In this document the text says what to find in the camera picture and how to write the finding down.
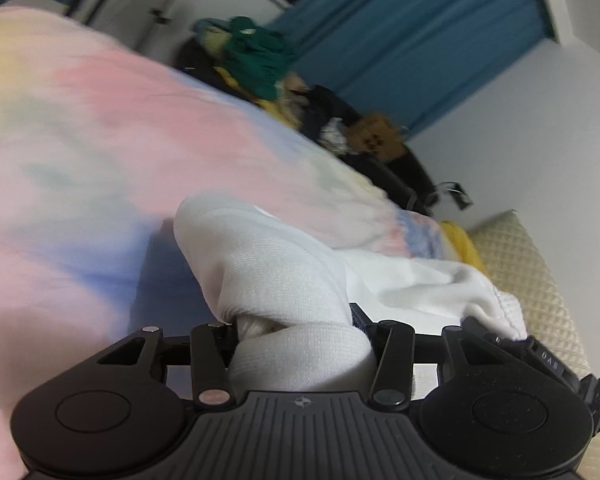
white garment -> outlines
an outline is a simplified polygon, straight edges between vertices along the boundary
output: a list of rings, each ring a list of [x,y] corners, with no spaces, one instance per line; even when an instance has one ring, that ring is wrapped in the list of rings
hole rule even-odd
[[[349,301],[374,321],[400,320],[421,333],[440,334],[471,315],[500,335],[526,336],[517,300],[465,264],[335,253],[255,206],[218,195],[186,199],[174,234],[211,311],[237,323],[229,374],[238,392],[368,390],[376,362],[351,325]],[[434,381],[431,373],[416,375],[428,390]]]

bed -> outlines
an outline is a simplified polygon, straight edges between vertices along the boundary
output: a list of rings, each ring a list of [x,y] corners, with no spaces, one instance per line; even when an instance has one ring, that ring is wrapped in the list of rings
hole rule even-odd
[[[332,248],[443,256],[430,218],[262,111],[41,10],[0,8],[0,480],[17,400],[140,326],[212,320],[173,239],[221,190]]]

multicolored comforter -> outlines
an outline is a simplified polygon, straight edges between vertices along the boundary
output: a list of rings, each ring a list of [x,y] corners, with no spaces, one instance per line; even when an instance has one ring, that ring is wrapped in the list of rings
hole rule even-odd
[[[0,9],[0,480],[41,381],[144,324],[210,319],[173,240],[181,200],[222,190],[334,248],[442,257],[399,210],[250,104],[69,20]]]

bed sheet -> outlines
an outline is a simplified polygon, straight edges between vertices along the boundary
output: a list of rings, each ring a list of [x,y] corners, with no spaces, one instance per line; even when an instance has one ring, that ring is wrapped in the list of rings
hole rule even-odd
[[[443,254],[433,220],[252,105],[70,20],[0,9],[0,480],[22,473],[8,416],[26,391],[139,326],[211,319],[171,218],[213,190],[333,248]]]

pile of clothes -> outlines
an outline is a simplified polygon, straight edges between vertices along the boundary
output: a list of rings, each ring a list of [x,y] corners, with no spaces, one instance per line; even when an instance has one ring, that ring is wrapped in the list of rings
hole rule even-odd
[[[293,72],[296,53],[278,32],[250,18],[204,19],[181,49],[176,68],[218,89],[253,102],[297,130],[308,88]]]

